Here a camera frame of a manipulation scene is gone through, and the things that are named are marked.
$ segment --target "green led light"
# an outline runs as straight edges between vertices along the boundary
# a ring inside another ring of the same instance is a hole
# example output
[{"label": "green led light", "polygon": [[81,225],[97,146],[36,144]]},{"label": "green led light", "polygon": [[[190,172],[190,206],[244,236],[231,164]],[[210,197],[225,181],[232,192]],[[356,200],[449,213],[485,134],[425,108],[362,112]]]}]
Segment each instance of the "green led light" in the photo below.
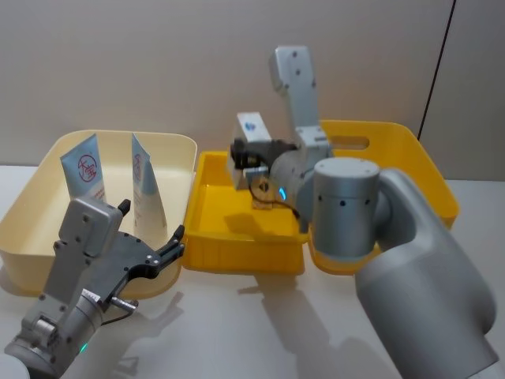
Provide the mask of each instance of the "green led light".
[{"label": "green led light", "polygon": [[84,353],[87,348],[88,348],[88,344],[87,343],[85,343],[84,345],[82,345],[82,348],[80,349],[79,354],[80,353]]}]

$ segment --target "cream plastic bin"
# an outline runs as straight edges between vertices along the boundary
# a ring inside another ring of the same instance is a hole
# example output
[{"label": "cream plastic bin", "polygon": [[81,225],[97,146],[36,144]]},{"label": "cream plastic bin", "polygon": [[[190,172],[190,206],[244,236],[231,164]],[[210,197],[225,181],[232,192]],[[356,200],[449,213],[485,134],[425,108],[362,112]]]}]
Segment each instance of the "cream plastic bin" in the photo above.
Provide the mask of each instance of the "cream plastic bin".
[{"label": "cream plastic bin", "polygon": [[[60,156],[93,133],[98,137],[107,202],[119,205],[125,198],[133,199],[132,132],[83,130],[57,140],[0,223],[0,254],[4,266],[9,278],[27,295],[37,295],[43,289],[54,259],[52,246],[58,240],[69,204]],[[184,220],[196,143],[177,134],[136,132],[136,135],[151,154],[169,238]],[[133,233],[133,209],[123,219],[120,230]],[[126,298],[155,296],[175,282],[180,270],[181,260],[177,260],[155,280],[134,280],[122,295]]]}]

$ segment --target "beige wall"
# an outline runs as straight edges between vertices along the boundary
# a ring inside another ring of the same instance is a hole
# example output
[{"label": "beige wall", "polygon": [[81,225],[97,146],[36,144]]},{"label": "beige wall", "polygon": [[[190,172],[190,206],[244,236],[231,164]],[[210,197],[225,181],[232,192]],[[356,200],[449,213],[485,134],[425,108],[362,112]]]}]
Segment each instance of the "beige wall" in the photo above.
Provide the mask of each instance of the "beige wall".
[{"label": "beige wall", "polygon": [[421,142],[447,178],[505,180],[505,2],[458,0]]},{"label": "beige wall", "polygon": [[287,135],[267,58],[309,45],[324,118],[417,131],[450,1],[0,2],[0,163],[76,129],[183,133],[224,149],[238,111]]}]

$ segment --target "teal light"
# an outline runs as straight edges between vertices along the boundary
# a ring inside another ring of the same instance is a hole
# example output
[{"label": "teal light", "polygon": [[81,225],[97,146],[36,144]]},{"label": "teal light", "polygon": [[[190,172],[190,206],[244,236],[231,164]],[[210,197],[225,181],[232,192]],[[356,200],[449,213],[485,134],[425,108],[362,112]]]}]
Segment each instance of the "teal light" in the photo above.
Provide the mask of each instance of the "teal light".
[{"label": "teal light", "polygon": [[286,198],[287,198],[287,196],[286,196],[286,190],[281,187],[281,188],[279,188],[279,193],[280,193],[280,195],[282,197],[282,201],[285,201]]},{"label": "teal light", "polygon": [[84,353],[87,348],[88,348],[88,344],[87,343],[85,343],[84,345],[82,345],[82,348],[80,349],[79,354],[80,353]]}]

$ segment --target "cable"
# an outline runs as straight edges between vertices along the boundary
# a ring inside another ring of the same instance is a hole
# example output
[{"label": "cable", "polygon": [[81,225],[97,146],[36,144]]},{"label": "cable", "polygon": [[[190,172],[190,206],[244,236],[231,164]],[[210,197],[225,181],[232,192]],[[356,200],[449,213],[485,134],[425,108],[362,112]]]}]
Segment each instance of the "cable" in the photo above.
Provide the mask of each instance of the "cable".
[{"label": "cable", "polygon": [[[132,306],[139,306],[139,302],[137,300],[132,300],[129,302]],[[121,321],[121,320],[124,320],[126,319],[127,317],[130,317],[133,312],[135,312],[135,310],[132,310],[131,312],[126,312],[125,314],[123,314],[122,316],[120,317],[116,317],[116,318],[113,318],[112,320],[107,320],[107,321],[104,321],[100,326],[104,326],[104,325],[108,325],[108,324],[112,324],[114,322],[118,322],[118,321]]]},{"label": "cable", "polygon": [[124,320],[127,317],[130,317],[132,314],[133,314],[133,312],[124,314],[124,315],[122,315],[120,317],[113,318],[112,320],[104,321],[101,326],[112,324],[114,322],[118,322],[118,321]]},{"label": "cable", "polygon": [[278,200],[266,201],[266,200],[261,200],[261,199],[259,199],[259,197],[258,197],[258,196],[256,196],[256,194],[254,193],[253,188],[251,187],[251,185],[250,185],[250,184],[249,184],[249,192],[251,193],[252,198],[253,198],[255,201],[259,202],[259,203],[263,203],[263,204],[273,204],[273,205],[275,205],[275,204],[277,204],[277,205],[281,205],[281,206],[283,206],[283,207],[285,207],[285,208],[291,209],[291,211],[293,212],[293,214],[294,214],[294,216],[295,216],[296,218],[300,217],[300,213],[298,213],[298,211],[297,211],[295,208],[293,208],[291,205],[289,205],[289,204],[287,204],[287,203],[283,203],[282,201],[278,201]]}]

